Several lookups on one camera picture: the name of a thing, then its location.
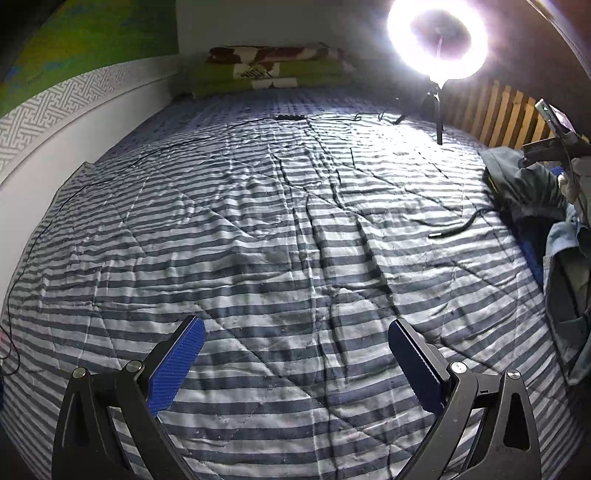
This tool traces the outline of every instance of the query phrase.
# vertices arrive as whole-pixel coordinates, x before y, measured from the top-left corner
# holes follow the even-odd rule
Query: ring light
[[[455,17],[470,35],[470,47],[459,59],[442,59],[430,54],[413,32],[413,22],[430,11],[444,11]],[[396,0],[388,17],[388,33],[398,54],[414,70],[428,75],[443,87],[446,81],[474,75],[488,53],[486,30],[479,15],[460,0]]]

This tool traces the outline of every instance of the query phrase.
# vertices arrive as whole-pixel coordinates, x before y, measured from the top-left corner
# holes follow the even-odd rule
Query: pillow
[[[343,51],[316,44],[305,47],[216,47],[209,51],[209,63],[261,63],[264,61],[341,60]]]
[[[227,80],[225,82],[196,83],[193,86],[193,97],[199,98],[216,93],[243,92],[268,88],[340,86],[348,83],[349,78],[342,75],[308,75],[265,80]]]
[[[213,64],[204,63],[195,68],[193,79],[197,83],[227,82],[230,80],[265,80],[309,75],[339,76],[345,66],[338,60],[275,61],[263,63]]]

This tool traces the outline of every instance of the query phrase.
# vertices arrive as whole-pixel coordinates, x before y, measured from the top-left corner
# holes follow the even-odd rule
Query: clothes
[[[584,218],[587,225],[591,225],[589,200],[591,197],[591,157],[573,158],[571,161],[576,182],[569,182],[566,173],[558,178],[560,190],[564,197],[574,205],[580,218]]]
[[[546,314],[566,381],[579,383],[591,371],[591,241],[569,205],[564,222],[553,225],[544,257]]]
[[[515,235],[525,260],[540,288],[543,259],[551,227],[564,220],[567,201],[560,193],[556,175],[540,164],[519,168],[520,152],[508,147],[480,152],[489,184],[505,222]]]

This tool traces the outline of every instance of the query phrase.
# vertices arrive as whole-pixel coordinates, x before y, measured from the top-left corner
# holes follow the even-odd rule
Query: cable connector
[[[292,120],[297,122],[299,120],[306,120],[305,115],[277,115],[273,117],[275,120]]]

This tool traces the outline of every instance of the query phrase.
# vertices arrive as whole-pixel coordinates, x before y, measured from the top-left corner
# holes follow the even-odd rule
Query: green wall painting
[[[0,116],[84,72],[178,53],[174,0],[68,0],[0,84]]]

